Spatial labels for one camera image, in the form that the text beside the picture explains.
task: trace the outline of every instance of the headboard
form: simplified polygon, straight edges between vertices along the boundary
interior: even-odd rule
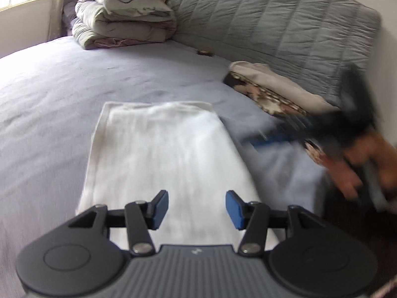
[[[174,40],[231,61],[267,63],[337,104],[340,68],[366,68],[381,21],[354,0],[169,0]]]

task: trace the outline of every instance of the blue gripper pad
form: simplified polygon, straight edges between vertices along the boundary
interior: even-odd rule
[[[154,208],[154,218],[153,218],[153,230],[157,230],[160,227],[161,222],[168,210],[168,192],[166,192],[158,201],[156,207]]]
[[[228,191],[226,193],[226,210],[234,224],[234,227],[238,230],[245,229],[245,219],[243,216],[243,207],[238,199],[234,197],[234,193]]]

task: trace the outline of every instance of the stack of folded bedding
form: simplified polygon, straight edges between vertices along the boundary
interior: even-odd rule
[[[176,30],[165,0],[79,0],[72,34],[84,49],[164,42]]]

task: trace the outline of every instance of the white logo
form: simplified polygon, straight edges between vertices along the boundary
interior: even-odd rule
[[[202,252],[202,250],[199,249],[199,248],[195,248],[194,250],[192,250],[192,253],[195,254],[196,256],[197,256],[198,254],[200,254],[201,252]]]

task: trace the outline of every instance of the human hand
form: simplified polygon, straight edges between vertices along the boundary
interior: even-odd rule
[[[384,192],[397,188],[397,149],[374,130],[360,136],[354,144],[343,151],[344,157],[353,165],[361,166],[372,160],[378,168],[380,186]],[[356,198],[356,189],[363,183],[344,160],[333,160],[322,154],[322,165],[336,187],[347,199]]]

